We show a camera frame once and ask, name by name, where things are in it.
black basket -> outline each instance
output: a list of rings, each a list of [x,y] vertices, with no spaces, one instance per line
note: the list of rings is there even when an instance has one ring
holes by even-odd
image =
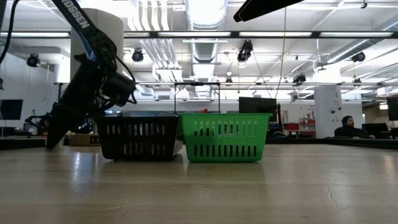
[[[171,160],[183,141],[178,140],[177,117],[104,117],[97,121],[106,159]]]

computer monitor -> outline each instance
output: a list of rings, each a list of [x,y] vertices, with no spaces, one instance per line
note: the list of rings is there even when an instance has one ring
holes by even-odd
[[[398,96],[388,97],[388,119],[390,121],[398,121]]]
[[[277,121],[276,99],[239,97],[239,113],[270,113],[269,121]]]
[[[0,100],[0,119],[20,120],[23,100]]]

man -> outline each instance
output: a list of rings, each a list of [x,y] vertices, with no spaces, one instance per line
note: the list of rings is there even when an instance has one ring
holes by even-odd
[[[355,139],[375,139],[374,135],[368,135],[361,129],[354,128],[355,122],[352,116],[345,116],[341,122],[343,127],[335,130],[335,137],[347,137]]]

white column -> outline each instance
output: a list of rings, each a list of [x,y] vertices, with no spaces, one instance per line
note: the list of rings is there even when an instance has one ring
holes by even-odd
[[[118,50],[118,57],[123,59],[123,21],[110,13],[98,10],[98,9],[83,9],[87,16],[93,21],[94,25],[104,32],[116,45]],[[76,74],[77,70],[79,69],[80,63],[77,62],[73,56],[85,53],[85,48],[81,42],[79,35],[72,30],[71,34],[71,41],[70,41],[70,55],[71,55],[71,62],[70,62],[70,78],[72,79],[73,76]],[[117,62],[118,64],[118,72],[120,74],[123,73],[122,65]]]
[[[315,71],[314,80],[318,83],[339,83],[340,68],[329,65],[326,70]],[[336,85],[315,87],[315,110],[317,138],[333,137],[335,129],[341,126],[343,117],[341,87]]]

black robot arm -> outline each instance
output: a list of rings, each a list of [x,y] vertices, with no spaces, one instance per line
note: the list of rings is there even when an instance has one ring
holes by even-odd
[[[59,102],[44,118],[48,121],[48,149],[53,149],[69,130],[81,125],[87,114],[96,119],[114,105],[136,103],[135,79],[117,72],[116,61],[123,62],[117,57],[112,40],[94,26],[76,0],[52,1],[78,33],[90,58],[85,54],[75,56],[81,65]]]

